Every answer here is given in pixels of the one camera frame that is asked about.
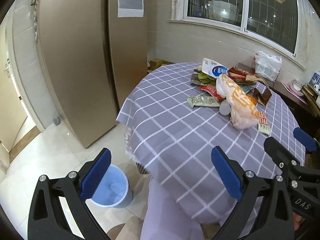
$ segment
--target window frame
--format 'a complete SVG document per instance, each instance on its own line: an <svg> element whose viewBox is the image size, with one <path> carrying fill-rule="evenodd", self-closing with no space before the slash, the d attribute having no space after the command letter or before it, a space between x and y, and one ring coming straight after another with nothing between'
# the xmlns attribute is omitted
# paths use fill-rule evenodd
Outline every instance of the window frame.
<svg viewBox="0 0 320 240"><path fill-rule="evenodd" d="M171 21L173 22L185 22L185 23L191 23L191 24L197 24L197 25L205 25L209 27L214 27L218 29L222 29L225 31L229 31L235 34L239 34L241 36L244 36L246 38L250 38L254 41L258 41L259 43L262 43L263 45L269 46L272 49L279 52L281 55L287 57L291 61L293 61L295 64L297 64L300 68L303 70L306 70L306 68L298 62L298 59L296 57L297 52L300 51L300 28L301 28L301 19L299 17L299 14L301 13L301 5L299 1L297 0L297 6L298 6L298 31L297 31L297 40L296 40L296 46L294 53L286 49L285 47L281 46L280 44L276 43L275 41L272 41L271 39L268 39L258 33L252 32L247 30L247 24L248 24L248 16L249 16L249 1L250 0L243 0L243 11L242 11L242 19L241 19L241 26L236 26L233 24L220 22L216 20L211 19L205 19L205 18L197 18L197 17L188 17L188 0L172 0L172 13L171 13Z"/></svg>

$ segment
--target blue bucket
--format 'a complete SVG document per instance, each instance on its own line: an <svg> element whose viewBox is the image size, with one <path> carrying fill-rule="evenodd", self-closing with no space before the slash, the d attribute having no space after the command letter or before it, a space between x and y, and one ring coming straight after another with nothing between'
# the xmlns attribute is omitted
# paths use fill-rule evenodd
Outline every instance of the blue bucket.
<svg viewBox="0 0 320 240"><path fill-rule="evenodd" d="M91 201L99 207L124 208L132 201L129 181L117 166L110 165Z"/></svg>

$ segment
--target round table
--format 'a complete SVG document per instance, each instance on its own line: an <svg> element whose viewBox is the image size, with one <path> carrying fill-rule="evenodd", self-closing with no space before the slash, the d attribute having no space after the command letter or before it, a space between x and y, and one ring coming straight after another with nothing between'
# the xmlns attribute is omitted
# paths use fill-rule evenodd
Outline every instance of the round table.
<svg viewBox="0 0 320 240"><path fill-rule="evenodd" d="M219 108L194 107L187 98L205 94L190 85L199 63L162 66L149 73L127 97L117 121L129 130L127 141L134 159L144 165L182 210L199 223L225 221L236 200L226 191L211 162L211 150L220 146L244 170L273 178L281 170L263 148L266 135L257 127L237 130ZM257 89L265 89L258 83ZM271 135L304 164L305 148L293 137L298 127L293 114L272 91L266 112ZM258 212L255 206L252 218Z"/></svg>

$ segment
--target refrigerator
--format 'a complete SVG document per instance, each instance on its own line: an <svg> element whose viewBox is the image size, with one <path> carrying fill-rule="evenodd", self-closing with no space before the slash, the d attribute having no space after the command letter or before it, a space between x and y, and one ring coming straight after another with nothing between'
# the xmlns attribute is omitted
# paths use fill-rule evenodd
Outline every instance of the refrigerator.
<svg viewBox="0 0 320 240"><path fill-rule="evenodd" d="M147 19L118 17L118 0L38 0L37 52L55 106L88 147L116 125L147 74Z"/></svg>

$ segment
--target tablecloth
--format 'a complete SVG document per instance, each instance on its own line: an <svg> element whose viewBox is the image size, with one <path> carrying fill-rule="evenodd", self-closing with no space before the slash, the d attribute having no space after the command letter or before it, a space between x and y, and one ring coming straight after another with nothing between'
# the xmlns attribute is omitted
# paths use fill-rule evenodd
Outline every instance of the tablecloth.
<svg viewBox="0 0 320 240"><path fill-rule="evenodd" d="M149 73L123 104L117 121L132 129L132 154L191 218L199 223L223 223L236 200L228 195L211 162L211 150L220 146L226 155L260 177L281 174L263 149L267 136L257 127L237 130L219 108L190 108L187 98L204 94L190 85L199 63L162 66ZM265 86L258 84L263 91ZM293 114L272 91L265 111L271 136L304 164L305 148L293 137L298 127ZM259 201L252 212L257 215Z"/></svg>

